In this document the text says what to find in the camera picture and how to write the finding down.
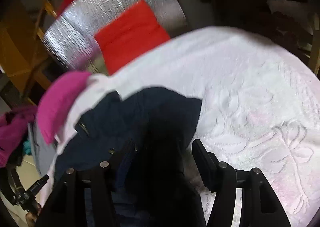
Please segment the person's left hand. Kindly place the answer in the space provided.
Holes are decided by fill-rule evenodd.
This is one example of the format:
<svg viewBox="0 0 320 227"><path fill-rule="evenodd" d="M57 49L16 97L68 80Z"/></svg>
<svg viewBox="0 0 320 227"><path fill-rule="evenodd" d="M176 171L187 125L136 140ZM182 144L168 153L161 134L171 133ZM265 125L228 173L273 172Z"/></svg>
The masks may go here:
<svg viewBox="0 0 320 227"><path fill-rule="evenodd" d="M41 210L42 210L42 206L39 203L36 203L34 208L36 210L36 213L29 211L25 215L25 220L26 220L26 223L27 223L27 225L29 227L34 227L35 226L36 221L38 219L38 216L39 216L39 214L41 213Z"/></svg>

